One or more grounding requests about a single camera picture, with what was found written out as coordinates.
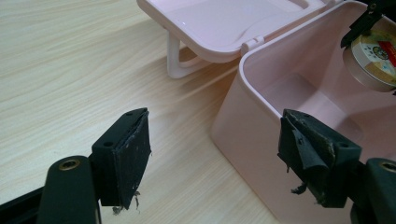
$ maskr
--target wooden table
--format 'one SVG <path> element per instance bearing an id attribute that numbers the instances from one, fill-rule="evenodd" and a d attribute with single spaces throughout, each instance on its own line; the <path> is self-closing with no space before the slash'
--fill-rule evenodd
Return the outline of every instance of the wooden table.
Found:
<path id="1" fill-rule="evenodd" d="M 168 77 L 166 31 L 135 1 L 1 1 L 0 203 L 147 107 L 140 205 L 102 207 L 104 223 L 277 223 L 210 139 L 237 65 Z"/>

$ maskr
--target open lid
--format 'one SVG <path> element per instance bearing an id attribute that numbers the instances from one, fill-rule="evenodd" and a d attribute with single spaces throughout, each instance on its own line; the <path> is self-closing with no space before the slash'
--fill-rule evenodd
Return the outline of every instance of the open lid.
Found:
<path id="1" fill-rule="evenodd" d="M 333 2 L 339 1 L 137 0 L 152 19 L 212 63 L 240 57 L 243 43 L 289 30 Z"/>

